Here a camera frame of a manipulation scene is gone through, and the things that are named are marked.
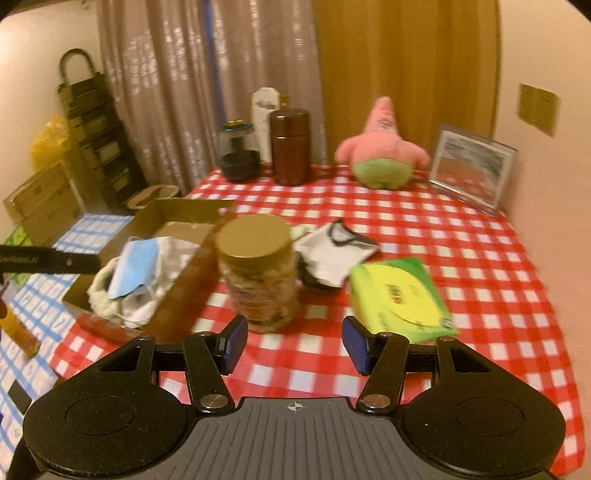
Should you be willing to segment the left hand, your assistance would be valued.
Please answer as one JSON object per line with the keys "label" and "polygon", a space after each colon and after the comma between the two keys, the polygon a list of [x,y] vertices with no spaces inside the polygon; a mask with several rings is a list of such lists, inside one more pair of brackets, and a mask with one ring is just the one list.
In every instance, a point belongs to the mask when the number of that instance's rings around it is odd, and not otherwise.
{"label": "left hand", "polygon": [[40,349],[39,340],[25,327],[8,305],[0,300],[1,329],[18,345],[27,358],[33,358]]}

